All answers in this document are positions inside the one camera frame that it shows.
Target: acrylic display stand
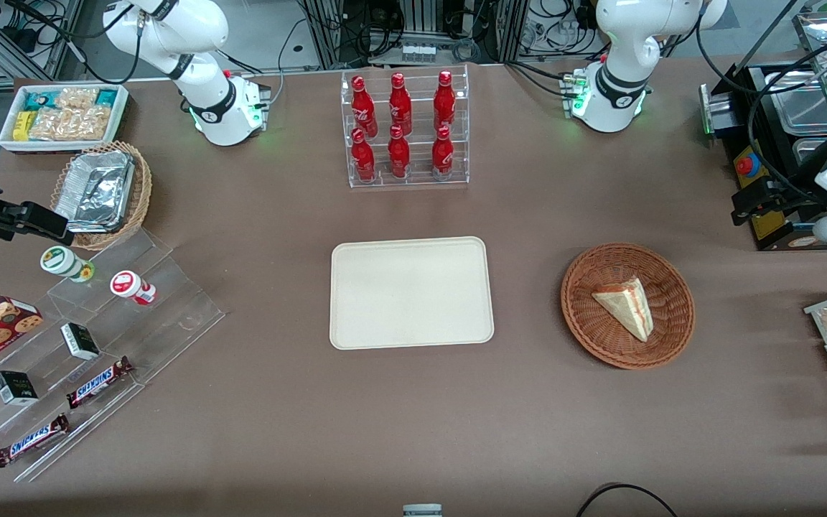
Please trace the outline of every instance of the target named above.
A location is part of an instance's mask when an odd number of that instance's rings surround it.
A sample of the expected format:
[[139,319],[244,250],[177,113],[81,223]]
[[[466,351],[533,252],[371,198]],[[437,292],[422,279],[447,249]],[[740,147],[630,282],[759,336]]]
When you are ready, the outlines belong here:
[[[0,399],[0,448],[50,423],[60,413],[72,431],[46,441],[1,469],[14,481],[32,481],[88,433],[132,399],[194,341],[224,317],[200,286],[184,275],[171,249],[145,230],[115,242],[91,259],[95,278],[85,284],[63,279],[36,302],[44,322],[0,353],[0,370],[26,373],[39,400],[7,406]],[[117,271],[137,272],[157,290],[148,305],[115,297],[109,282]],[[60,327],[68,321],[91,331],[101,349],[95,360],[69,354]],[[135,370],[76,409],[67,393],[127,356]]]
[[[455,146],[452,155],[452,172],[448,180],[438,181],[433,177],[433,143],[436,141],[436,128],[433,125],[433,97],[439,87],[439,72],[449,70],[452,73],[452,89],[455,90],[455,121],[451,125],[450,140]],[[413,132],[407,135],[411,148],[411,170],[407,178],[398,180],[391,174],[391,162],[388,160],[388,130],[391,127],[391,112],[388,99],[391,97],[391,79],[376,76],[365,70],[344,72],[341,77],[340,108],[344,117],[344,145],[347,147],[347,170],[351,187],[442,187],[443,185],[466,184],[470,179],[469,170],[469,86],[468,69],[465,66],[449,67],[413,67],[404,68],[404,83],[411,94],[413,106]],[[375,120],[378,122],[378,134],[368,139],[375,153],[375,181],[363,183],[355,172],[350,148],[353,141],[350,132],[355,128],[353,118],[353,89],[350,79],[361,75],[365,79],[365,89],[375,102]]]

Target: brown wicker basket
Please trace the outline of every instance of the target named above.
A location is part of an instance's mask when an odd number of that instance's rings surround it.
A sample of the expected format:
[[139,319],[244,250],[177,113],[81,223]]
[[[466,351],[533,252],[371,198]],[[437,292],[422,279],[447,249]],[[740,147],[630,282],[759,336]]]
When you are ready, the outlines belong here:
[[[592,297],[601,285],[634,276],[653,313],[653,333],[646,343]],[[669,363],[685,350],[695,328],[695,305],[685,279],[665,258],[634,244],[604,244],[577,256],[564,275],[561,308],[570,331],[589,353],[629,370]]]
[[[91,149],[82,151],[85,154],[108,153],[109,151],[124,151],[131,154],[136,160],[136,170],[134,171],[134,183],[129,190],[129,201],[127,203],[126,220],[117,232],[114,233],[76,233],[75,240],[72,245],[76,248],[90,249],[92,251],[101,251],[106,246],[111,245],[112,242],[128,238],[132,236],[136,230],[142,226],[142,221],[145,219],[145,213],[149,210],[149,196],[151,196],[151,171],[149,164],[142,159],[142,154],[136,150],[132,145],[126,144],[123,141],[112,141],[109,144],[101,144]],[[50,196],[50,210],[56,208],[56,202],[60,199],[60,191],[62,191],[62,183],[66,179],[66,173],[69,172],[69,164],[62,168],[59,180],[56,181],[56,188],[53,189],[52,196]]]

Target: red button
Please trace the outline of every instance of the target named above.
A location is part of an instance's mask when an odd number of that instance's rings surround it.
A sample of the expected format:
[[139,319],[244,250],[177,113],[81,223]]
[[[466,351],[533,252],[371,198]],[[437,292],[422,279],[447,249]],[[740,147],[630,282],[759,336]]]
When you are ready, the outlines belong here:
[[754,167],[754,162],[752,161],[751,157],[739,158],[736,160],[736,172],[745,176],[752,172],[752,168]]

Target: table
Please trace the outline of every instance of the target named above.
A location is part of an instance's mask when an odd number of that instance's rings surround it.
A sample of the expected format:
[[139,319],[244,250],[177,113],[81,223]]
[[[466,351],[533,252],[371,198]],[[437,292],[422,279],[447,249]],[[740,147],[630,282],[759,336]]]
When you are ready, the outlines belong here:
[[[0,514],[571,515],[626,481],[680,515],[827,516],[827,357],[800,310],[827,299],[827,252],[758,253],[732,226],[731,167],[701,136],[709,69],[661,63],[620,134],[502,66],[469,72],[472,183],[413,192],[347,186],[338,73],[290,75],[269,130],[232,148],[194,131],[171,82],[129,83],[146,226],[232,313],[37,481],[0,472]],[[3,152],[6,199],[47,202],[65,160]],[[485,240],[493,339],[335,350],[331,250],[439,236]],[[608,241],[663,254],[693,292],[669,366],[611,368],[567,330],[561,277]],[[55,283],[46,246],[0,241],[0,294]],[[607,511],[662,514],[611,492],[587,515]]]

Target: coca-cola bottle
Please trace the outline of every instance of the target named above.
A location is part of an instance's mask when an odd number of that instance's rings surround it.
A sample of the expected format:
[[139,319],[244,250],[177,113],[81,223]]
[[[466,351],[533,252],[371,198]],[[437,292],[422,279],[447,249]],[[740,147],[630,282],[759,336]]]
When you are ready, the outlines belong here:
[[439,88],[433,97],[433,125],[439,131],[444,124],[451,127],[455,121],[455,90],[452,89],[452,73],[439,72]]
[[452,153],[455,152],[455,146],[449,140],[450,132],[446,125],[439,128],[433,143],[433,177],[439,181],[448,180],[452,174]]
[[411,168],[411,147],[407,144],[404,131],[398,124],[391,127],[388,156],[391,157],[391,174],[398,180],[405,179]]
[[353,86],[353,118],[365,131],[365,136],[375,138],[378,134],[378,122],[375,121],[375,103],[372,96],[365,91],[365,81],[359,75],[350,80]]
[[404,74],[391,75],[391,98],[388,99],[391,108],[391,123],[401,127],[404,135],[414,130],[414,110],[411,107],[411,94],[404,86]]
[[353,138],[350,153],[353,154],[353,164],[359,181],[371,183],[375,181],[375,154],[372,153],[372,146],[365,141],[365,134],[361,128],[353,128],[350,136]]

